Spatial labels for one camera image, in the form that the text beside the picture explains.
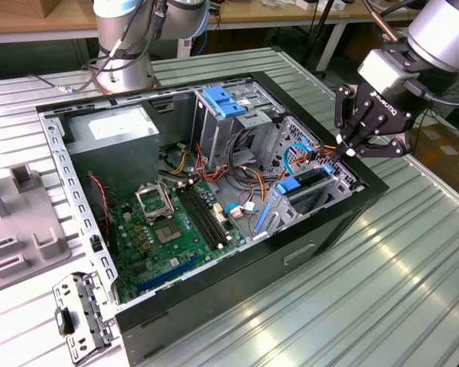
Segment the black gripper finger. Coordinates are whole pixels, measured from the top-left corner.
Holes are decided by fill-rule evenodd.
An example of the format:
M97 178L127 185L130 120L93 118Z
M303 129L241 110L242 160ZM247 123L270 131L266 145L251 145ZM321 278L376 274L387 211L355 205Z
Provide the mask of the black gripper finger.
M368 136L365 117L372 108L370 97L359 96L357 85L343 84L336 90L334 125L339 129L336 154L355 154Z
M363 158L398 158L409 152L404 133L411 126L411 118L399 113L396 117L378 114L372 118L358 120L337 117L337 159L360 155ZM371 138L396 135L387 144L372 143Z

